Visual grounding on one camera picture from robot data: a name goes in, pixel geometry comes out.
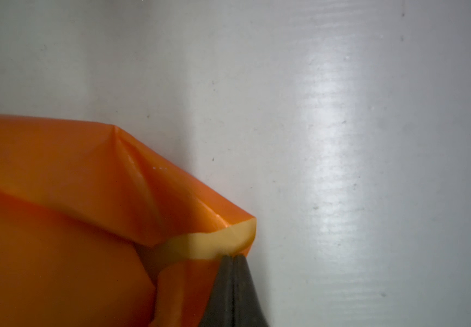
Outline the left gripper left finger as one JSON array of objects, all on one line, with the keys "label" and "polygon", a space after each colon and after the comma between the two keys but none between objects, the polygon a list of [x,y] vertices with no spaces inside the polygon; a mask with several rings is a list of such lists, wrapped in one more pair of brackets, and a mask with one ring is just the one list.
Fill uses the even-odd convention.
[{"label": "left gripper left finger", "polygon": [[223,256],[199,327],[233,324],[233,259]]}]

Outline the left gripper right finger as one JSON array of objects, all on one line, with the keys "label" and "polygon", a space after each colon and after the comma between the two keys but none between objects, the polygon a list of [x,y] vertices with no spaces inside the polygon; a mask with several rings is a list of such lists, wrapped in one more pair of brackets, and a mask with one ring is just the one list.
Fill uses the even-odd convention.
[{"label": "left gripper right finger", "polygon": [[233,259],[233,325],[235,327],[268,327],[246,257]]}]

